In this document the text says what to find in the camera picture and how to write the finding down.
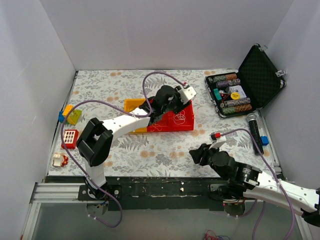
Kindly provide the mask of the red plastic bin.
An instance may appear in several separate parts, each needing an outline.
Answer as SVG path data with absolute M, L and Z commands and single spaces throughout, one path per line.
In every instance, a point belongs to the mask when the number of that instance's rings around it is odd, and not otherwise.
M 170 116 L 171 113 L 168 112 L 163 115 L 162 119 L 156 123 L 147 127 L 148 133 L 157 132 L 169 132 L 170 131 Z
M 179 113 L 170 112 L 169 132 L 188 132 L 194 130 L 195 117 L 193 105 L 190 104 Z

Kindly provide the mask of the yellow plastic bin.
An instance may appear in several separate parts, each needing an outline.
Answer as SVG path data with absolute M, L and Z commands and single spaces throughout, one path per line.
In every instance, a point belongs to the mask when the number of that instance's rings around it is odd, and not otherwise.
M 134 109 L 138 108 L 144 102 L 145 100 L 142 98 L 127 98 L 124 100 L 124 110 L 126 112 L 132 112 Z M 146 127 L 138 128 L 134 131 L 134 133 L 136 134 L 142 134 L 146 132 L 147 132 Z

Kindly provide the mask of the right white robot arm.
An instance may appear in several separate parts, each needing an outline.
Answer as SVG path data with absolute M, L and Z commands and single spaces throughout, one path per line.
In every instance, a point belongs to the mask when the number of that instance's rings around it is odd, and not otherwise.
M 211 167 L 223 180 L 224 186 L 213 191 L 221 200 L 258 199 L 278 207 L 291 209 L 310 225 L 320 226 L 320 191 L 276 179 L 246 163 L 237 162 L 226 151 L 202 144 L 189 151 L 194 163 Z

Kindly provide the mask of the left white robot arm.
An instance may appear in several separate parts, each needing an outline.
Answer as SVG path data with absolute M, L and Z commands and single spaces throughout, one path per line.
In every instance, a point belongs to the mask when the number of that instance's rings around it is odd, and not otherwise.
M 175 88 L 163 85 L 155 96 L 147 98 L 131 112 L 103 121 L 92 118 L 76 142 L 76 147 L 84 159 L 85 177 L 90 186 L 89 194 L 95 200 L 106 196 L 103 165 L 115 140 L 159 122 L 168 112 L 180 113 L 192 103 L 196 94 L 195 89 L 189 85 Z

